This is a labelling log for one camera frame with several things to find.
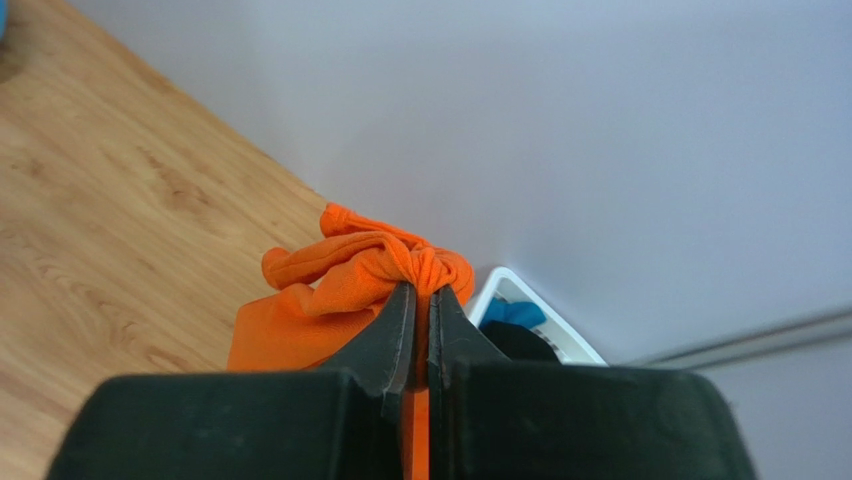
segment black cloth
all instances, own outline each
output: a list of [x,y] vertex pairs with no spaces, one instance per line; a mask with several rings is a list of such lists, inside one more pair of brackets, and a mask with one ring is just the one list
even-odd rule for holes
[[482,334],[512,360],[559,363],[556,352],[543,338],[520,325],[490,322],[482,327]]

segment orange towel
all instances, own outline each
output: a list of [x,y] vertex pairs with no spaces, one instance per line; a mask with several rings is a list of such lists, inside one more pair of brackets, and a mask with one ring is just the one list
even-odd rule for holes
[[[228,370],[319,365],[376,318],[398,282],[408,281],[417,290],[418,366],[424,372],[429,298],[452,285],[464,304],[474,287],[470,264],[333,203],[320,228],[325,240],[293,253],[273,248],[264,255],[263,275],[280,292],[239,310]],[[320,279],[319,286],[310,286]]]

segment blue cloth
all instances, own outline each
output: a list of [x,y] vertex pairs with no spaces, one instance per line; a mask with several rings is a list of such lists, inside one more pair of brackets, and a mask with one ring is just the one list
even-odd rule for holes
[[0,38],[3,38],[3,30],[6,29],[6,0],[0,0]]
[[506,303],[503,300],[493,298],[485,310],[479,328],[491,322],[503,322],[518,325],[531,330],[547,321],[544,312],[538,305],[532,302]]

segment wooden floor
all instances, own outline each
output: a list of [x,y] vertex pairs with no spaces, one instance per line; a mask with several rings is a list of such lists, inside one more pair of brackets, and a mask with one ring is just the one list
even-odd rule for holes
[[222,369],[269,247],[324,201],[59,0],[0,47],[0,477],[41,478],[103,379]]

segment fabric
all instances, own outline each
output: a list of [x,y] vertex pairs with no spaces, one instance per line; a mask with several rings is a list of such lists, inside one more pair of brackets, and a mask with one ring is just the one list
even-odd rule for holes
[[429,480],[429,390],[414,394],[414,419],[411,428],[411,448],[406,450],[407,480]]
[[520,325],[491,322],[482,328],[482,334],[512,360],[559,363],[546,340]]
[[425,379],[429,299],[451,285],[459,302],[467,302],[474,288],[470,264],[333,203],[320,217],[320,228],[326,238],[318,243],[264,255],[263,276],[279,292],[237,312],[228,370],[317,366],[369,325],[397,283],[407,281],[417,290],[417,364]]
[[532,302],[506,303],[499,298],[493,298],[482,316],[479,328],[481,330],[491,322],[503,322],[533,329],[546,321],[544,312]]

